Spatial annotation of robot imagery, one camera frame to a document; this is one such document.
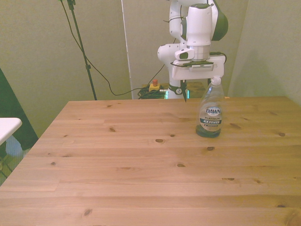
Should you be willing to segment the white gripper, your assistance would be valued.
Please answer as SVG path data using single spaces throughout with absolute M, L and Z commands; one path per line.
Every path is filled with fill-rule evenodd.
M 211 78 L 224 75 L 225 56 L 211 56 L 206 61 L 175 60 L 171 63 L 171 75 L 174 80 L 181 80 L 182 95 L 187 102 L 187 81 L 196 79 L 207 79 L 211 83 Z

